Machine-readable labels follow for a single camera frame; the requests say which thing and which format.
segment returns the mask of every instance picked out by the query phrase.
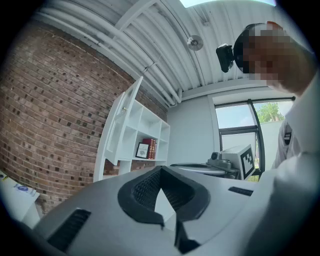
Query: picture frame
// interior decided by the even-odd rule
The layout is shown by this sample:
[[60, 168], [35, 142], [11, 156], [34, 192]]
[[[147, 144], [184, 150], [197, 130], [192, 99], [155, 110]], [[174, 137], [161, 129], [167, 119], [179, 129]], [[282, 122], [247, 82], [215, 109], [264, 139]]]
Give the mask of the picture frame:
[[136, 149], [135, 157], [147, 159], [148, 152], [149, 152], [149, 146], [150, 146], [149, 144], [139, 142], [138, 148]]

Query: white ceiling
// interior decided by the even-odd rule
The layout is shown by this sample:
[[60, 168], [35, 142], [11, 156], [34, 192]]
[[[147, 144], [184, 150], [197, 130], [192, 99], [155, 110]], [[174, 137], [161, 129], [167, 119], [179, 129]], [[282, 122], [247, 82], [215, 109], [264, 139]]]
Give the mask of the white ceiling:
[[[181, 102], [185, 94], [190, 99], [193, 92], [221, 85], [228, 90], [230, 80], [246, 87], [246, 75], [236, 65], [228, 73], [221, 71], [216, 48], [233, 45], [248, 24], [276, 22], [308, 47], [278, 7], [257, 1], [184, 8], [179, 0], [53, 0], [34, 17], [89, 44], [133, 78], [144, 76], [143, 85], [167, 106]], [[188, 49], [191, 35], [203, 39], [201, 50]]]

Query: brick wall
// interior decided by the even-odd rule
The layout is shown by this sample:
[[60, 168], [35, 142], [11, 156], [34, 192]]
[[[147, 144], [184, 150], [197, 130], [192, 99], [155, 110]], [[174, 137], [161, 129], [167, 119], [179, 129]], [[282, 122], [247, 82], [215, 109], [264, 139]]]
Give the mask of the brick wall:
[[[93, 182], [111, 106], [134, 80], [86, 44], [35, 21], [16, 39], [0, 79], [0, 168], [40, 192], [47, 213]], [[166, 109], [143, 88], [136, 99], [166, 121]], [[116, 175], [118, 167], [107, 162], [105, 173]]]

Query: tree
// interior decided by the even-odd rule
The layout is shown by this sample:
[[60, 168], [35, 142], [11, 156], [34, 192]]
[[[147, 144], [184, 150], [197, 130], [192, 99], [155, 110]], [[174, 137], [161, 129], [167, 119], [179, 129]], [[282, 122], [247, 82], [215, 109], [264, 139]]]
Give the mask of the tree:
[[277, 102], [268, 102], [264, 104], [257, 112], [260, 123], [282, 121], [285, 117], [279, 113]]

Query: white bookshelf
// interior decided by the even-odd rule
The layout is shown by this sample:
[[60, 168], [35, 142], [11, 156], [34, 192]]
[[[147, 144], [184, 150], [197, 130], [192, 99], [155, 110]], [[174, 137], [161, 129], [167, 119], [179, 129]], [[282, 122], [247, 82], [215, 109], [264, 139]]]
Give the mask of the white bookshelf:
[[[156, 166], [167, 164], [170, 126], [135, 100], [142, 79], [122, 93], [112, 105], [98, 146], [94, 182], [104, 178], [106, 159], [114, 165], [120, 161], [119, 175], [131, 171], [132, 160], [153, 161]], [[136, 157], [143, 139], [156, 141], [155, 159]]]

